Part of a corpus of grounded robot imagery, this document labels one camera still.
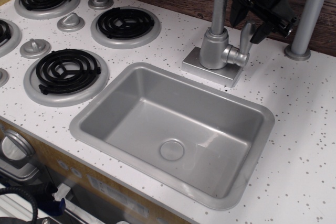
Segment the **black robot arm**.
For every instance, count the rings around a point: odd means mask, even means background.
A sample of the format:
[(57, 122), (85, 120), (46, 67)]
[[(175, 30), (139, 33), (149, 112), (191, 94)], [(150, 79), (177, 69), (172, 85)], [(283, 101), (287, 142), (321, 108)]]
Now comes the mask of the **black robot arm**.
[(230, 24), (237, 26), (246, 18), (248, 12), (262, 20), (262, 24), (250, 39), (253, 44), (260, 43), (270, 33), (279, 33), (286, 38), (298, 23), (298, 17), (288, 0), (232, 0)]

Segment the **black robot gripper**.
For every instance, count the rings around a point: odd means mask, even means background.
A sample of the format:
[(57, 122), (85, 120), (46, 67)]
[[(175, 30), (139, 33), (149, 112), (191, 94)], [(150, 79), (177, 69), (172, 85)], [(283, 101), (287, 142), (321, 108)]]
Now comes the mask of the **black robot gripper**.
[(246, 18), (248, 12), (262, 20), (262, 24), (250, 39), (252, 44), (259, 44), (270, 33), (287, 37), (298, 21), (288, 0), (232, 0), (230, 24), (237, 26)]

